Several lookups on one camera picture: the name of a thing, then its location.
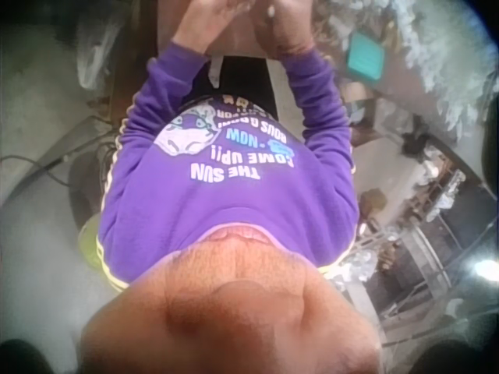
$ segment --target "hand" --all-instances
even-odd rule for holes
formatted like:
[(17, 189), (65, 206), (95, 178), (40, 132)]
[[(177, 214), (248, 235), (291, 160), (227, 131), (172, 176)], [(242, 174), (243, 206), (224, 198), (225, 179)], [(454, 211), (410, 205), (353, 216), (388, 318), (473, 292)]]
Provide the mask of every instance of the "hand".
[(204, 54), (238, 14), (248, 12), (255, 0), (192, 0), (173, 41)]
[[(313, 0), (260, 0), (253, 12), (257, 39), (262, 47), (270, 51), (269, 34), (274, 37), (274, 48), (278, 55), (302, 55), (315, 47), (312, 32)], [(256, 8), (265, 7), (265, 14)], [(273, 15), (267, 10), (273, 7)]]

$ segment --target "black pants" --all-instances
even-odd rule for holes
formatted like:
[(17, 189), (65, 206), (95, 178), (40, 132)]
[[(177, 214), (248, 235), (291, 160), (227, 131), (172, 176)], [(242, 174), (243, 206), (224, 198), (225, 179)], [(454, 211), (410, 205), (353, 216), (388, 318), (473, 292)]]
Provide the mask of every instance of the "black pants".
[(225, 57), (221, 68), (219, 89), (214, 89), (211, 85), (208, 78), (209, 70), (210, 63), (208, 62), (196, 76), (193, 90), (184, 98), (184, 104), (205, 96), (222, 94), (239, 96), (263, 108), (274, 118), (278, 118), (266, 60), (249, 57)]

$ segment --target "yellow stripe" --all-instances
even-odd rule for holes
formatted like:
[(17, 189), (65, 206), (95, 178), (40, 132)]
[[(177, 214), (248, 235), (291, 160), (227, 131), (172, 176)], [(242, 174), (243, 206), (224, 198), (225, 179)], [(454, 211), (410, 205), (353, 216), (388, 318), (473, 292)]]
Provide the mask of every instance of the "yellow stripe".
[[(126, 114), (127, 115), (129, 115), (129, 113), (135, 107), (135, 100), (137, 98), (137, 95), (138, 95), (138, 93), (136, 93), (136, 94), (133, 95), (132, 105), (128, 109), (126, 109)], [(109, 168), (108, 178), (107, 178), (107, 181), (106, 181), (106, 184), (105, 184), (105, 187), (104, 187), (104, 195), (102, 196), (101, 210), (104, 210), (104, 208), (105, 208), (106, 195), (109, 193), (109, 189), (111, 188), (111, 184), (112, 184), (112, 171), (113, 171), (113, 169), (115, 167), (116, 161), (118, 160), (118, 153), (123, 149), (123, 145), (121, 144), (121, 142), (119, 140), (120, 140), (121, 136), (125, 133), (125, 128), (126, 128), (127, 125), (128, 125), (128, 119), (125, 118), (125, 119), (123, 119), (122, 125), (119, 128), (119, 134), (120, 135), (116, 136), (116, 139), (115, 139), (116, 152), (112, 155), (112, 164), (111, 164), (111, 167)], [(117, 290), (119, 292), (124, 291), (129, 286), (129, 284), (127, 284), (123, 280), (119, 280), (117, 277), (115, 277), (114, 275), (112, 275), (111, 269), (109, 268), (108, 264), (106, 264), (106, 262), (104, 261), (104, 247), (99, 242), (99, 238), (98, 237), (96, 238), (96, 242), (97, 242), (97, 256), (101, 260), (102, 270), (104, 271), (105, 276), (108, 278), (109, 283), (111, 284), (111, 286), (115, 290)]]
[(341, 256), (338, 257), (338, 259), (336, 259), (336, 261), (334, 261), (331, 265), (326, 265), (326, 266), (321, 266), (318, 270), (319, 272), (322, 274), (322, 275), (325, 275), (327, 273), (329, 273), (331, 270), (333, 270), (333, 268), (335, 268), (336, 266), (338, 266), (340, 264), (341, 261), (343, 261), (349, 254), (350, 254), (350, 251), (352, 250), (353, 248), (353, 245), (356, 243), (356, 233), (357, 233), (357, 225), (355, 227), (355, 230), (353, 232), (353, 239), (352, 241), (350, 242), (350, 245), (349, 247), (347, 248), (346, 251), (344, 251), (342, 253)]

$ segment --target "person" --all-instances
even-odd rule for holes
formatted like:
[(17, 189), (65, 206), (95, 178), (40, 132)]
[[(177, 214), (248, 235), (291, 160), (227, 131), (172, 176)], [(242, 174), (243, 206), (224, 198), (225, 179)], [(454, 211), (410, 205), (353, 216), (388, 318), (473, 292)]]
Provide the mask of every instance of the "person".
[(124, 291), (87, 325), (81, 372), (375, 373), (376, 330), (324, 278), (355, 237), (349, 121), (313, 0), (266, 24), (305, 143), (244, 97), (181, 108), (208, 46), (251, 2), (192, 0), (117, 140), (98, 252)]

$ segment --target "teal object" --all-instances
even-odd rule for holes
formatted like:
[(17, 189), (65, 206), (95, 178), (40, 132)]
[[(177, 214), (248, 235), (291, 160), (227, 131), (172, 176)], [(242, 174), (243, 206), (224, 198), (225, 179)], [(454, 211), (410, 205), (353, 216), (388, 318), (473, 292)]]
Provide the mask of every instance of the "teal object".
[(383, 75), (384, 49), (367, 36), (355, 32), (350, 43), (349, 70), (377, 82)]

